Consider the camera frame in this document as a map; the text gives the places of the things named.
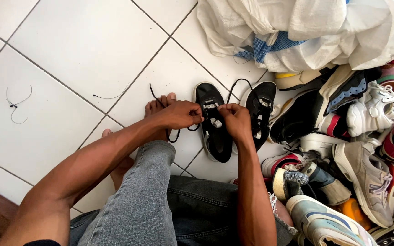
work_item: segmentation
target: foot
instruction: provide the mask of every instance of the foot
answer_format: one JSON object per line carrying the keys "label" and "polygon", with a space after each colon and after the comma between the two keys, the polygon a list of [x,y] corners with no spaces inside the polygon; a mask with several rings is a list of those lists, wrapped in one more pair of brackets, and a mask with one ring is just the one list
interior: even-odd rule
{"label": "foot", "polygon": [[[106,137],[113,132],[110,129],[106,129],[103,131],[101,137]],[[110,177],[113,181],[113,186],[115,187],[115,191],[117,191],[121,187],[121,183],[123,182],[124,175],[126,172],[133,166],[134,160],[130,157],[124,158],[121,163],[110,173]]]}
{"label": "foot", "polygon": [[[159,98],[159,100],[162,102],[162,104],[165,107],[168,107],[171,104],[176,102],[176,94],[170,93],[170,94],[168,94],[168,96],[162,95],[161,98]],[[161,111],[162,109],[164,109],[164,108],[157,100],[153,100],[151,102],[148,102],[147,105],[145,105],[144,118],[146,118],[150,115],[156,114],[157,112]],[[171,129],[168,129],[168,136],[170,135],[170,133],[171,133]],[[168,142],[168,138],[165,133],[165,129],[155,132],[153,135],[151,135],[151,137],[148,139],[147,142],[151,142],[151,141],[155,141],[155,140],[164,140],[164,141]]]}

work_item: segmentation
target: white tile floor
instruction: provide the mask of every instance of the white tile floor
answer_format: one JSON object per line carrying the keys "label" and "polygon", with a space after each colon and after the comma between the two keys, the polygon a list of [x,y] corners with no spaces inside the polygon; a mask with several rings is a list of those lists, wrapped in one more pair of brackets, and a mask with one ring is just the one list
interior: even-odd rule
{"label": "white tile floor", "polygon": [[[254,63],[213,56],[197,20],[197,0],[0,0],[0,193],[19,204],[60,161],[144,116],[156,95],[191,100],[194,86],[211,81],[227,98],[238,78],[273,80]],[[19,104],[13,108],[6,101]],[[247,85],[240,82],[239,98]],[[92,94],[114,99],[101,99]],[[283,104],[297,92],[278,92]],[[231,102],[237,103],[235,97]],[[200,131],[182,130],[174,175],[228,182],[237,159],[209,160]],[[282,153],[266,143],[260,160]],[[113,193],[110,177],[74,205],[71,214],[100,208]]]}

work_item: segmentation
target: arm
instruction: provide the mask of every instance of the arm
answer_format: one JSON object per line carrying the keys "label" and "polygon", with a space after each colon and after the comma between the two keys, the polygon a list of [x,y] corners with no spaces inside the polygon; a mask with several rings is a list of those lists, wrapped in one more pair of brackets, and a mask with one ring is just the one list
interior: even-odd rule
{"label": "arm", "polygon": [[276,224],[252,138],[249,111],[218,107],[238,148],[238,234],[242,245],[277,245]]}
{"label": "arm", "polygon": [[62,246],[67,245],[69,209],[109,175],[122,159],[158,130],[181,129],[202,120],[200,105],[177,101],[76,151],[27,193],[14,222],[1,238],[0,246],[24,245],[39,239],[52,239]]}

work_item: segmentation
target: forearm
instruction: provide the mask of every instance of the forearm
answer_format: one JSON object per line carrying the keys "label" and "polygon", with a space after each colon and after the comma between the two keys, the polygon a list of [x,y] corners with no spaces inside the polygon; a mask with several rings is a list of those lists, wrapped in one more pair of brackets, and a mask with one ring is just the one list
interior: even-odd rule
{"label": "forearm", "polygon": [[276,245],[276,225],[252,138],[238,147],[238,229],[243,245]]}
{"label": "forearm", "polygon": [[143,145],[154,132],[165,127],[154,117],[147,117],[81,148],[50,171],[25,199],[29,204],[41,200],[64,200],[69,208],[72,207],[109,175],[123,158]]}

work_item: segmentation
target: gray jeans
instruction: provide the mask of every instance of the gray jeans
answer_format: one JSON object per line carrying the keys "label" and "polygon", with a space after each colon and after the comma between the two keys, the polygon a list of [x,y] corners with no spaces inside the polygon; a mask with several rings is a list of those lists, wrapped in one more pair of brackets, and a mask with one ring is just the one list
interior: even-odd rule
{"label": "gray jeans", "polygon": [[[239,245],[237,186],[170,177],[175,152],[165,141],[140,147],[104,207],[71,220],[70,245]],[[293,238],[279,218],[276,230],[278,246]]]}

